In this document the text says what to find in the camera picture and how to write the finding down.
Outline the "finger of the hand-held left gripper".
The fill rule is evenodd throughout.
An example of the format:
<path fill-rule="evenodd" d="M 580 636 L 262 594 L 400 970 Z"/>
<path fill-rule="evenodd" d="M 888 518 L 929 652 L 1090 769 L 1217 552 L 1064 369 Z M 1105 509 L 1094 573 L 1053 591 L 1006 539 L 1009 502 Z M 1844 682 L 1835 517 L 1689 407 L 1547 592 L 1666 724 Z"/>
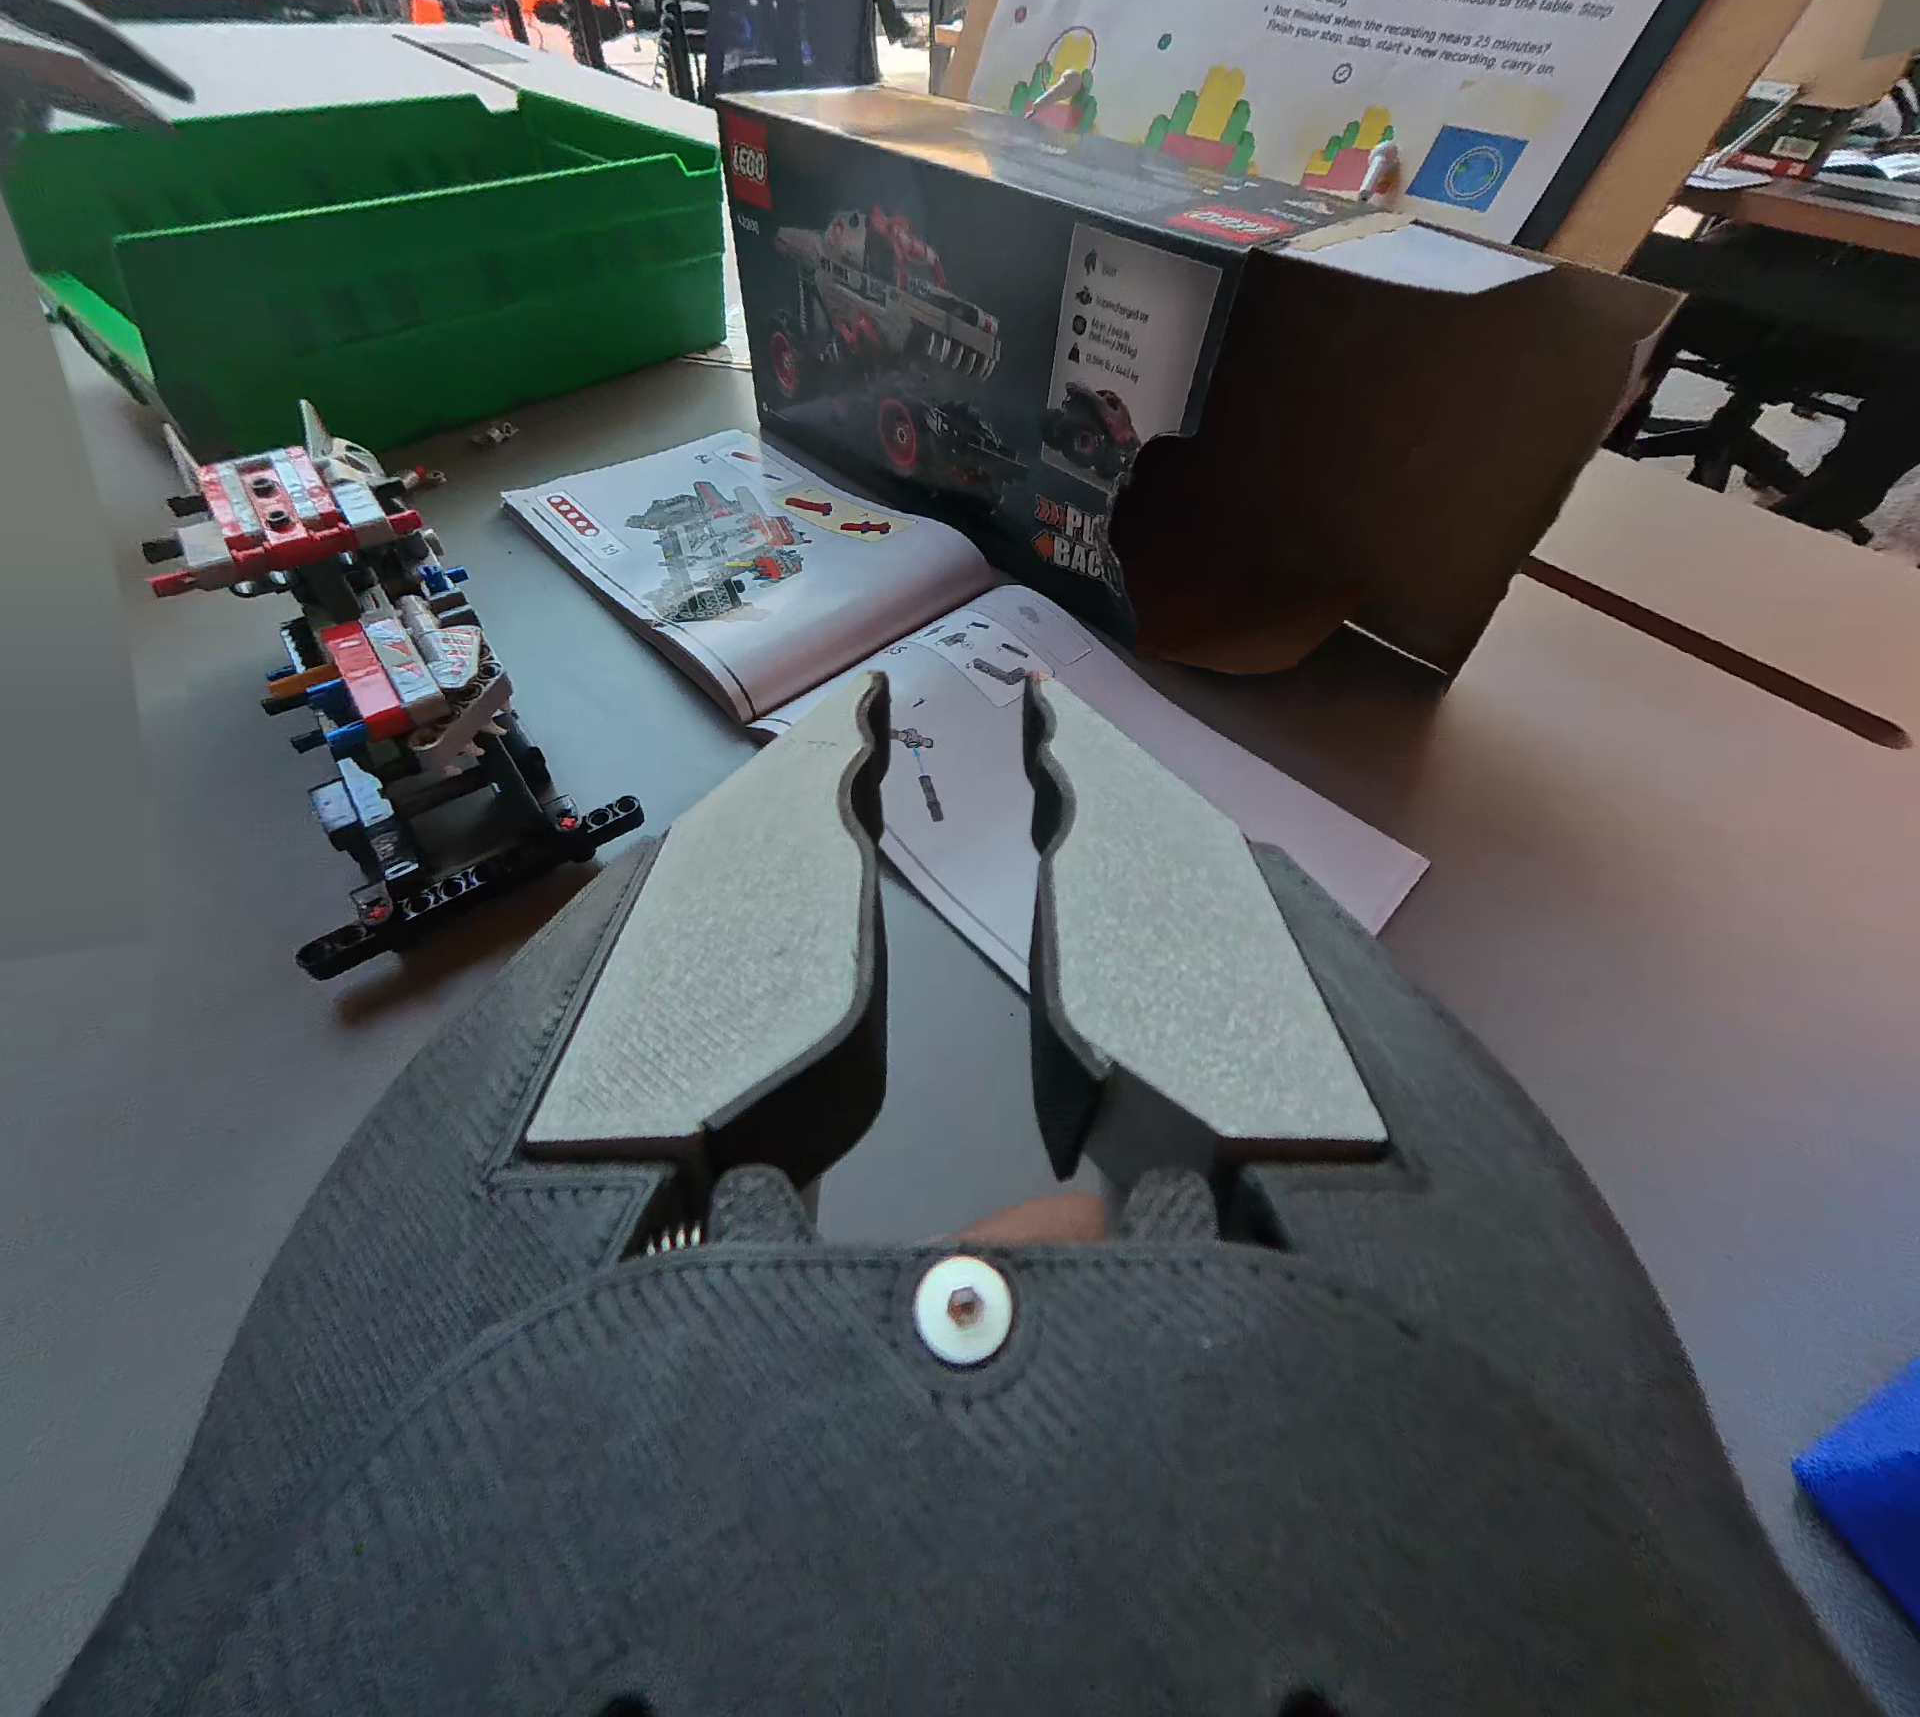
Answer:
<path fill-rule="evenodd" d="M 181 104 L 192 87 L 77 0 L 2 0 L 2 128 L 43 131 L 54 114 L 165 126 L 143 90 Z"/>

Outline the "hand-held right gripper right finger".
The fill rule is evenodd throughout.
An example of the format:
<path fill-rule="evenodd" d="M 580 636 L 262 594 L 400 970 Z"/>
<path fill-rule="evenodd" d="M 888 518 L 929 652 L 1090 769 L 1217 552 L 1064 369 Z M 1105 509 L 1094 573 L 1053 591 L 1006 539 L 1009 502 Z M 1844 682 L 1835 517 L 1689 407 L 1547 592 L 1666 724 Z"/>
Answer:
<path fill-rule="evenodd" d="M 1021 741 L 1053 1175 L 1378 1160 L 1380 1107 L 1235 823 L 1055 679 L 1025 681 Z"/>

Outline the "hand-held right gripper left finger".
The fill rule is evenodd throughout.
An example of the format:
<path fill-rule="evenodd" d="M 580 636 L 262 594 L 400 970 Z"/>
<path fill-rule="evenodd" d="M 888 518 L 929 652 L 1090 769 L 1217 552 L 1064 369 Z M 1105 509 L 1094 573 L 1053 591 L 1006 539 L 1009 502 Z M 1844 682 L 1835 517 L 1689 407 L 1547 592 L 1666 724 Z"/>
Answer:
<path fill-rule="evenodd" d="M 881 782 L 865 672 L 682 815 L 546 1061 L 532 1159 L 824 1176 L 886 1097 Z"/>

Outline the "partly built lego truck model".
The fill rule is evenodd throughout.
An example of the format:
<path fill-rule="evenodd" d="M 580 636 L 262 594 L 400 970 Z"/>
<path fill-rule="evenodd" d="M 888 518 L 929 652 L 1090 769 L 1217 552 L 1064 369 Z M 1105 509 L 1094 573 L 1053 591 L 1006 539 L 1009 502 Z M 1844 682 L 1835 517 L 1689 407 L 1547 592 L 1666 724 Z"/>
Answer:
<path fill-rule="evenodd" d="M 442 933 L 470 908 L 636 835 L 636 794 L 581 808 L 557 791 L 516 686 L 416 501 L 416 472 L 329 434 L 201 461 L 161 427 L 181 493 L 142 545 L 158 599 L 287 601 L 260 708 L 296 713 L 328 773 L 307 802 L 360 870 L 348 922 L 296 954 L 318 983 Z"/>

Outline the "open lego instruction booklet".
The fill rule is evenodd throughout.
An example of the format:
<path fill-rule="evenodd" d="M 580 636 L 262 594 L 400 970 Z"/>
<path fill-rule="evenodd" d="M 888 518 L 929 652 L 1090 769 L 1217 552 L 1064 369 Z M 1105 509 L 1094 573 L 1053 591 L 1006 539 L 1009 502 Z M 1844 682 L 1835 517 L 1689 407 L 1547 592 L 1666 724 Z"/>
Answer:
<path fill-rule="evenodd" d="M 1428 872 L 1399 840 L 1178 708 L 957 530 L 864 504 L 756 434 L 717 433 L 502 504 L 757 738 L 864 670 L 888 675 L 879 851 L 1020 988 L 1038 885 L 1028 676 L 1060 679 L 1369 935 Z"/>

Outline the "lego set cardboard box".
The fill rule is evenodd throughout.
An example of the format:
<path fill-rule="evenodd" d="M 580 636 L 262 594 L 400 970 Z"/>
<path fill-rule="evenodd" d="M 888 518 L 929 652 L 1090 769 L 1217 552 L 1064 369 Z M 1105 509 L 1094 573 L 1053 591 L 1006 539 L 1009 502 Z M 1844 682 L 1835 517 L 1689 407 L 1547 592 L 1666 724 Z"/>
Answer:
<path fill-rule="evenodd" d="M 1671 290 L 884 87 L 730 94 L 761 427 L 1153 658 L 1456 675 Z"/>

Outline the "green plastic bin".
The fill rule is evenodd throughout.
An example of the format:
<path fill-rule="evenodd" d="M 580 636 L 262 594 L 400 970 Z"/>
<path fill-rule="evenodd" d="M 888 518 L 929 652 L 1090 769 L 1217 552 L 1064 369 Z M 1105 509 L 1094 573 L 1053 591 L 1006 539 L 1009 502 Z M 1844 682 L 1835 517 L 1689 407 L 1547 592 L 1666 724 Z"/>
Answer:
<path fill-rule="evenodd" d="M 196 457 L 370 451 L 724 340 L 717 145 L 536 90 L 75 126 L 3 178 L 29 270 Z"/>

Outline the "black office chair base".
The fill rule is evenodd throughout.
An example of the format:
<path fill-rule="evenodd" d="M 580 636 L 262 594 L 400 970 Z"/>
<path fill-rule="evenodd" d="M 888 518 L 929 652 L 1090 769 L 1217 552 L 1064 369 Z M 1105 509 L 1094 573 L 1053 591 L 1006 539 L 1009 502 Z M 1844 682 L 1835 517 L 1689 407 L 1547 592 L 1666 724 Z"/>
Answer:
<path fill-rule="evenodd" d="M 1873 248 L 1710 218 L 1650 234 L 1628 274 L 1684 295 L 1638 408 L 1605 447 L 1689 457 L 1724 490 L 1742 471 L 1776 515 L 1866 543 L 1863 520 L 1917 463 L 1917 263 Z M 1811 467 L 1763 443 L 1772 407 L 1851 400 Z"/>

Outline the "blue foam block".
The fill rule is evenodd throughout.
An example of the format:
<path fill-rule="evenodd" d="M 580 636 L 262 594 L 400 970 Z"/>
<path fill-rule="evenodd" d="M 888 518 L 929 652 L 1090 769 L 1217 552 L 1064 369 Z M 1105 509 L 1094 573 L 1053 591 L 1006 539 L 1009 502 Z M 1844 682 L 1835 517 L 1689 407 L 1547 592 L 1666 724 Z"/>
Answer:
<path fill-rule="evenodd" d="M 1917 1363 L 1807 1445 L 1797 1488 L 1888 1599 L 1917 1621 Z"/>

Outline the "wooden table with green boxes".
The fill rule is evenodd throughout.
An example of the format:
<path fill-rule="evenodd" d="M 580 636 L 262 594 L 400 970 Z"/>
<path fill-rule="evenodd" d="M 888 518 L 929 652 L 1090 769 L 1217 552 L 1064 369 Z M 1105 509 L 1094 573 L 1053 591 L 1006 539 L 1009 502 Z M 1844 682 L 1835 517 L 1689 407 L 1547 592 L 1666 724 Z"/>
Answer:
<path fill-rule="evenodd" d="M 1673 203 L 1702 217 L 1905 261 L 1917 259 L 1916 181 L 1763 178 L 1738 188 L 1687 181 Z"/>

